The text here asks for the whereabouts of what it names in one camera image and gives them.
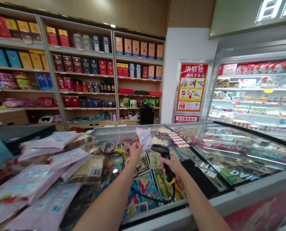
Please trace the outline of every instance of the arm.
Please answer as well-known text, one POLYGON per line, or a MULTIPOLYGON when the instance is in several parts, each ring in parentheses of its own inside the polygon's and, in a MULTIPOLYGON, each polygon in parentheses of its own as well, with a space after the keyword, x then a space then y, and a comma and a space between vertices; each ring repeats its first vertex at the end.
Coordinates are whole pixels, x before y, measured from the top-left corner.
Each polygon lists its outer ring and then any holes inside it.
POLYGON ((220 216, 217 210, 211 205, 209 200, 206 198, 199 186, 195 183, 194 179, 189 175, 182 164, 174 155, 170 154, 170 158, 170 160, 162 157, 160 158, 162 167, 163 163, 167 164, 176 174, 176 176, 181 179, 198 229, 200 231, 231 231, 232 229, 220 216))
POLYGON ((118 230, 127 206, 133 175, 143 145, 130 147, 130 160, 118 177, 85 211, 73 231, 118 230))

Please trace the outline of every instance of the hand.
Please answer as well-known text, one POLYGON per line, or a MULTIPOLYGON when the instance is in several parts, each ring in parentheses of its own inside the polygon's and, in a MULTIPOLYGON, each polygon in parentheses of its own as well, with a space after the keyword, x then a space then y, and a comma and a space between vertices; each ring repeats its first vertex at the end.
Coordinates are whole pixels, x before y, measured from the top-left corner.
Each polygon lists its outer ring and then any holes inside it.
POLYGON ((165 168, 163 164, 166 164, 167 166, 170 167, 172 172, 175 173, 177 178, 181 178, 185 169, 182 166, 182 164, 178 161, 176 156, 174 156, 173 154, 170 154, 170 159, 160 157, 160 161, 161 161, 161 167, 162 167, 164 175, 166 175, 166 172, 165 172, 165 168))
POLYGON ((138 162, 140 160, 140 156, 141 156, 143 146, 144 146, 144 144, 141 144, 137 148, 137 142, 134 142, 131 145, 131 147, 129 148, 129 153, 130 153, 130 160, 129 161, 133 161, 134 163, 136 163, 136 165, 138 164, 138 162))

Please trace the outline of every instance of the white wall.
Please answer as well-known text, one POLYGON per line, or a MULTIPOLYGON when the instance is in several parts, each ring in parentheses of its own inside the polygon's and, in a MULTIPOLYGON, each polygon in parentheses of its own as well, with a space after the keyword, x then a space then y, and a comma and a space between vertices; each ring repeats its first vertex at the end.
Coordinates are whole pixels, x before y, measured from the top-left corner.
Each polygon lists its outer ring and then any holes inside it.
POLYGON ((209 28, 169 27, 165 40, 161 123, 171 123, 180 59, 214 60, 218 40, 208 40, 209 28))

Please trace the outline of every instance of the wooden wall panel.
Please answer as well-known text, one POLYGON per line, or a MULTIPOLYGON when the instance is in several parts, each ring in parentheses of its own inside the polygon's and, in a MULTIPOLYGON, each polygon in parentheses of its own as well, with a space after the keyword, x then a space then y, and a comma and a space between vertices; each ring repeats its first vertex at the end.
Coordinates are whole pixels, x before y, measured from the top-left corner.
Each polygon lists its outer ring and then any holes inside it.
POLYGON ((171 0, 169 27, 210 28, 216 0, 171 0))
POLYGON ((168 0, 4 0, 142 33, 166 36, 168 0))

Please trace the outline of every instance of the red storage box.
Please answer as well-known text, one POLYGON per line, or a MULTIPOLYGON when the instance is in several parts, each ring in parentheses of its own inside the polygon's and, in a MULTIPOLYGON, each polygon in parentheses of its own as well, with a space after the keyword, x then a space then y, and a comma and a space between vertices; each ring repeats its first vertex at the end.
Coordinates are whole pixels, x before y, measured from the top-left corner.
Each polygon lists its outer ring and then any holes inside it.
POLYGON ((152 96, 161 96, 161 91, 149 91, 148 94, 152 96))
POLYGON ((118 91, 120 94, 133 95, 133 89, 120 88, 118 91))

